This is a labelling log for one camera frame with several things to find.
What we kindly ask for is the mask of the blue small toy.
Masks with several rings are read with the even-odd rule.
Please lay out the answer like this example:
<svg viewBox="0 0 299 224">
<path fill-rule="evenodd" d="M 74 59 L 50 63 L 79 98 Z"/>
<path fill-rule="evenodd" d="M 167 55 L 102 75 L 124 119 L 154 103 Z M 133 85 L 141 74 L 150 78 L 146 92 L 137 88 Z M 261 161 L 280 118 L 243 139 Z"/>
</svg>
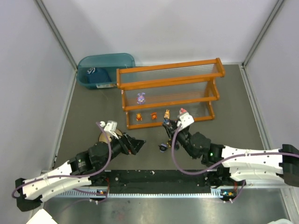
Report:
<svg viewBox="0 0 299 224">
<path fill-rule="evenodd" d="M 170 123 L 170 120 L 169 120 L 169 119 L 167 119 L 167 118 L 164 118 L 164 121 L 163 121 L 163 123 L 164 123 L 164 124 L 166 124 L 166 125 L 169 125 L 169 123 Z"/>
</svg>

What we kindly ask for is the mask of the purple rabbit toy figure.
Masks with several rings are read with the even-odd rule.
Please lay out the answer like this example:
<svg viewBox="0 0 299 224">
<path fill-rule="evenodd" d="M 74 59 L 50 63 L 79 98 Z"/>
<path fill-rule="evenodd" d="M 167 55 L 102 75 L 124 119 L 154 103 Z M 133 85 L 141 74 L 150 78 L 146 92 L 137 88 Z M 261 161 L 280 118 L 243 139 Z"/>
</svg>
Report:
<svg viewBox="0 0 299 224">
<path fill-rule="evenodd" d="M 145 93 L 144 92 L 137 94 L 137 104 L 138 105 L 145 104 Z"/>
</svg>

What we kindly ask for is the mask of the pink rabbit toy figure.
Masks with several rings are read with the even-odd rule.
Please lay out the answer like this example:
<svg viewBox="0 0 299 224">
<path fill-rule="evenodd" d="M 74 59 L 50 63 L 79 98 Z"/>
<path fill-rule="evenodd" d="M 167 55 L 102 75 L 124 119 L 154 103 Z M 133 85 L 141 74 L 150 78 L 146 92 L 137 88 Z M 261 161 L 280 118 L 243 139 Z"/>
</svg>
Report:
<svg viewBox="0 0 299 224">
<path fill-rule="evenodd" d="M 179 114 L 181 115 L 181 114 L 184 114 L 184 113 L 186 113 L 187 112 L 187 110 L 185 110 L 184 108 L 181 108 L 180 110 L 179 110 Z"/>
</svg>

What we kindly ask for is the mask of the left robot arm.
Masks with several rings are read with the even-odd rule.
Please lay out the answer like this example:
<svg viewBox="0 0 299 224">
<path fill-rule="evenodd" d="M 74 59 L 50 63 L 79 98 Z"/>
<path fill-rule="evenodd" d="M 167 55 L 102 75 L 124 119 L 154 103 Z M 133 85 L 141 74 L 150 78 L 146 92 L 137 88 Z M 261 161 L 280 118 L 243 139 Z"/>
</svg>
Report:
<svg viewBox="0 0 299 224">
<path fill-rule="evenodd" d="M 110 161 L 120 154 L 136 155 L 145 143 L 145 140 L 138 140 L 127 133 L 107 137 L 39 177 L 15 180 L 12 195 L 18 193 L 17 208 L 22 212 L 34 210 L 68 190 L 107 184 L 105 169 Z"/>
</svg>

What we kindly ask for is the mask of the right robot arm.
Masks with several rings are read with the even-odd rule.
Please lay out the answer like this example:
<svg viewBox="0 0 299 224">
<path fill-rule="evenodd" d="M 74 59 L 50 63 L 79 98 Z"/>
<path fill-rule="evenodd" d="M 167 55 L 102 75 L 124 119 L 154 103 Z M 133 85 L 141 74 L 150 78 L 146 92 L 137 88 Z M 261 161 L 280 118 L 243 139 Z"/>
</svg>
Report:
<svg viewBox="0 0 299 224">
<path fill-rule="evenodd" d="M 299 151 L 291 144 L 271 150 L 239 149 L 222 144 L 214 144 L 203 134 L 191 134 L 191 123 L 180 120 L 165 121 L 171 150 L 179 147 L 193 159 L 210 169 L 216 168 L 217 178 L 235 182 L 246 180 L 277 180 L 293 187 L 299 185 Z"/>
</svg>

